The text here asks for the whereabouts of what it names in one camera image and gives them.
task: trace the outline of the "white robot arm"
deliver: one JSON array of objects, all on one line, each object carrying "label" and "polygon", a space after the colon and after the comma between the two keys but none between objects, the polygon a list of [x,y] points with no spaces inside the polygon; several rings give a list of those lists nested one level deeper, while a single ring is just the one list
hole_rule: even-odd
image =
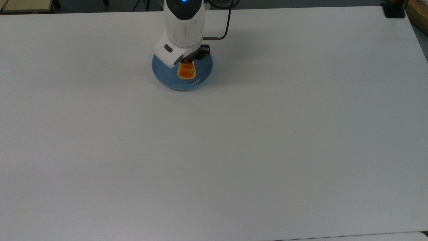
[{"label": "white robot arm", "polygon": [[163,11],[166,29],[153,51],[164,64],[172,68],[183,58],[200,60],[209,55],[209,49],[201,47],[205,24],[203,0],[165,0]]}]

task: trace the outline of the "blue plate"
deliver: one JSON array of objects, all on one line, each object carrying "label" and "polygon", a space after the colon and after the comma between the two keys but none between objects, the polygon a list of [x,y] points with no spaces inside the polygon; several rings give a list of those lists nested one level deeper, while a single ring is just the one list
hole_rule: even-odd
[{"label": "blue plate", "polygon": [[205,81],[213,69],[213,59],[209,55],[203,60],[195,61],[196,77],[192,80],[182,80],[177,75],[179,64],[173,68],[166,66],[160,59],[153,56],[152,69],[156,78],[173,90],[190,90]]}]

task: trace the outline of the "orange food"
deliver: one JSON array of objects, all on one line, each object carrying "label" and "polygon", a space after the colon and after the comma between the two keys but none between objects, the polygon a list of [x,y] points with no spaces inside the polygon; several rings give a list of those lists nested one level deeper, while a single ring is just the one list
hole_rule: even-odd
[{"label": "orange food", "polygon": [[190,62],[187,59],[184,59],[180,62],[180,66],[178,67],[177,75],[180,79],[184,80],[192,80],[196,77],[196,69],[195,64]]}]

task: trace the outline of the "black bracket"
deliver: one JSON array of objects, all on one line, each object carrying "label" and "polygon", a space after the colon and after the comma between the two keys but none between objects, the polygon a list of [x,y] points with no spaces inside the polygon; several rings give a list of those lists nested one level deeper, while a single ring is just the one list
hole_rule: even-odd
[{"label": "black bracket", "polygon": [[188,56],[186,56],[183,59],[188,59],[191,62],[193,62],[195,60],[203,60],[204,58],[208,57],[209,55],[210,55],[210,46],[207,44],[203,44],[203,45],[201,45],[201,47],[199,47],[198,50],[189,54]]},{"label": "black bracket", "polygon": [[383,13],[387,18],[404,18],[406,13],[404,12],[403,5],[406,0],[396,0],[394,3],[383,3]]}]

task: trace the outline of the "white table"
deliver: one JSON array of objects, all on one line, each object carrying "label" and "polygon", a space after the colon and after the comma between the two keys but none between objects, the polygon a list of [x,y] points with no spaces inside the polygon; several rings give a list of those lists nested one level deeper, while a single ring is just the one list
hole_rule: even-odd
[{"label": "white table", "polygon": [[153,76],[162,31],[161,13],[0,16],[1,240],[428,230],[428,65],[407,19],[234,11],[191,92]]}]

